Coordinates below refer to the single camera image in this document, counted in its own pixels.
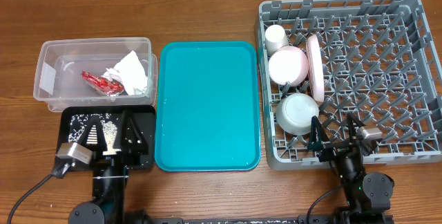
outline crumpled paper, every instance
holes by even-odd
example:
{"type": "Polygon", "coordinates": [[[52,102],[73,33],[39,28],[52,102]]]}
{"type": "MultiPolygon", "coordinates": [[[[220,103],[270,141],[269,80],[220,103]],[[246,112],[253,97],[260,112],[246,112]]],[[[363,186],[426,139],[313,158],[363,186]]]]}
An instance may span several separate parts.
{"type": "Polygon", "coordinates": [[[106,70],[102,77],[120,82],[128,95],[141,95],[147,92],[147,76],[135,51],[131,51],[113,68],[106,70]]]}

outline white label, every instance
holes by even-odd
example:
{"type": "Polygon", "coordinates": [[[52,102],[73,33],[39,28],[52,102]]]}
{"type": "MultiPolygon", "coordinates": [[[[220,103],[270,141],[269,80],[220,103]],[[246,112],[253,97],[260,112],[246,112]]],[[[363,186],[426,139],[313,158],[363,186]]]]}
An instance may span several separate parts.
{"type": "Polygon", "coordinates": [[[55,73],[56,72],[53,67],[49,66],[45,62],[43,63],[40,77],[40,88],[51,95],[54,93],[55,73]]]}

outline white cup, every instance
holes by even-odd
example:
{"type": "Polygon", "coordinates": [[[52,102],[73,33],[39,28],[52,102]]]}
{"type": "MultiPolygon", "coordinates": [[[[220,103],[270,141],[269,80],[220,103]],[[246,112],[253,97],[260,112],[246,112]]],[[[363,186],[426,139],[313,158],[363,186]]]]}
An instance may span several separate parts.
{"type": "Polygon", "coordinates": [[[282,47],[269,60],[269,77],[278,85],[299,85],[309,72],[309,61],[304,52],[296,47],[282,47]]]}
{"type": "Polygon", "coordinates": [[[286,97],[276,109],[276,121],[279,126],[293,135],[309,133],[311,117],[318,115],[318,104],[304,93],[294,93],[286,97]]]}
{"type": "Polygon", "coordinates": [[[280,25],[272,25],[265,30],[265,48],[267,55],[272,56],[278,49],[288,46],[289,40],[280,25]]]}

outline wooden table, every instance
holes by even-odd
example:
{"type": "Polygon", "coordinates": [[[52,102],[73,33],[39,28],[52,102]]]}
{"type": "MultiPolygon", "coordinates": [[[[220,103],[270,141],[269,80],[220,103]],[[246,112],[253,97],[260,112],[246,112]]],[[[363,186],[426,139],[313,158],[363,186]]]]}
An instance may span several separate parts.
{"type": "MultiPolygon", "coordinates": [[[[46,176],[55,155],[60,114],[32,97],[41,45],[48,40],[148,37],[153,52],[172,41],[245,40],[255,45],[258,5],[265,0],[0,0],[0,223],[18,198],[46,176]]],[[[442,0],[422,0],[436,47],[442,50],[442,0]]],[[[136,171],[126,210],[153,217],[240,218],[297,216],[338,182],[330,170],[273,171],[262,160],[250,172],[136,171]]],[[[440,223],[442,164],[376,166],[396,181],[397,223],[440,223]]],[[[67,223],[71,209],[90,200],[91,173],[51,179],[26,199],[13,223],[67,223]]],[[[344,205],[343,194],[315,214],[344,205]]]]}

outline dish rack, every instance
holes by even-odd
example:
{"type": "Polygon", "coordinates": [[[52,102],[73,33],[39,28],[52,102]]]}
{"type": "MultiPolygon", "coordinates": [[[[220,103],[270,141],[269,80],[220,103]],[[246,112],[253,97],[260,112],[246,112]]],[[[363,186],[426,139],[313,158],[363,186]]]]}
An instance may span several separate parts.
{"type": "MultiPolygon", "coordinates": [[[[260,4],[257,25],[267,163],[272,169],[316,169],[309,134],[293,136],[275,112],[283,86],[269,79],[265,30],[284,27],[290,45],[305,51],[316,35],[323,59],[325,100],[319,120],[330,140],[348,137],[346,114],[384,139],[365,163],[407,164],[442,160],[441,65],[421,0],[275,0],[260,4]]],[[[306,79],[291,93],[309,93],[306,79]]]]}

